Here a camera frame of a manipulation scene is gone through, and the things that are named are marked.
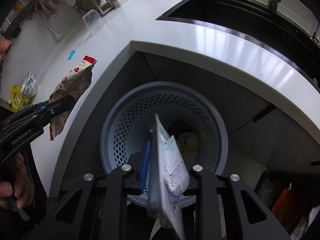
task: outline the finger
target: finger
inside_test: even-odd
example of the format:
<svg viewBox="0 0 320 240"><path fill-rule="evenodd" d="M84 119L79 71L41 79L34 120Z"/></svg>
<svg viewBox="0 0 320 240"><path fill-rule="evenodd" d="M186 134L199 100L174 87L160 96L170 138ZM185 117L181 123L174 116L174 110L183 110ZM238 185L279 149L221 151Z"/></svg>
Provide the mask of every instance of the finger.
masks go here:
<svg viewBox="0 0 320 240"><path fill-rule="evenodd" d="M0 197L10 197L12 196L11 184L7 181L0 182Z"/></svg>
<svg viewBox="0 0 320 240"><path fill-rule="evenodd" d="M31 183L30 183L30 180L28 179L28 182L25 184L24 190L20 198L18 198L17 200L17 207L19 209L22 209L24 206L26 206L30 197L31 197Z"/></svg>
<svg viewBox="0 0 320 240"><path fill-rule="evenodd" d="M0 198L0 207L9 210L12 208L12 205L6 199Z"/></svg>
<svg viewBox="0 0 320 240"><path fill-rule="evenodd" d="M14 157L14 165L19 170L23 165L23 157L20 153L17 153Z"/></svg>
<svg viewBox="0 0 320 240"><path fill-rule="evenodd" d="M33 203L33 198L34 198L34 197L35 197L35 188L34 188L34 186L32 185L32 186L31 186L31 196L30 196L29 200L27 201L25 207L28 207L28 206L30 206L30 205Z"/></svg>
<svg viewBox="0 0 320 240"><path fill-rule="evenodd" d="M24 187L29 181L27 177L27 171L23 168L25 165L22 165L21 169L16 173L16 179L14 182L13 190L16 198L20 198L22 192L24 191Z"/></svg>

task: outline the snack wrapper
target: snack wrapper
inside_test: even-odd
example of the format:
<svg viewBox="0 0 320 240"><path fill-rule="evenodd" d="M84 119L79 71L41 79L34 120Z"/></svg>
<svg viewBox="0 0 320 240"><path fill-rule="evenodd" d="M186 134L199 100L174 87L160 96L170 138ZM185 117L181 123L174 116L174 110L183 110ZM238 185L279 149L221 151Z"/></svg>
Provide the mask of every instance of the snack wrapper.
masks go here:
<svg viewBox="0 0 320 240"><path fill-rule="evenodd" d="M83 60L61 80L60 84L54 89L49 98L49 103L54 102L67 95L71 95L75 99L75 103L87 90L91 84L92 68L97 61L85 56ZM63 112L50 120L50 140L62 133L63 127L71 113L72 109Z"/></svg>

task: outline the silver screw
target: silver screw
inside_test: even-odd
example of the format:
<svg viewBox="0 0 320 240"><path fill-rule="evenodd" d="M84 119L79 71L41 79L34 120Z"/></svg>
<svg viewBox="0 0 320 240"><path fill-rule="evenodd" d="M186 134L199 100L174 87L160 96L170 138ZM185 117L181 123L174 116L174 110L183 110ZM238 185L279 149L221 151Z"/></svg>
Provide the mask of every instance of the silver screw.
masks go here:
<svg viewBox="0 0 320 240"><path fill-rule="evenodd" d="M202 168L201 165L195 165L195 166L192 167L192 169L193 169L194 171L202 171L202 170L203 170L203 168Z"/></svg>
<svg viewBox="0 0 320 240"><path fill-rule="evenodd" d="M121 169L123 171L129 171L129 170L131 170L131 165L130 164L124 164L124 165L121 166Z"/></svg>
<svg viewBox="0 0 320 240"><path fill-rule="evenodd" d="M87 173L86 175L83 176L83 179L86 181L90 181L93 179L93 175L91 173Z"/></svg>
<svg viewBox="0 0 320 240"><path fill-rule="evenodd" d="M230 179L231 179L232 181L239 181L240 177L239 177L239 175L237 175L237 174L232 174L232 175L230 176Z"/></svg>

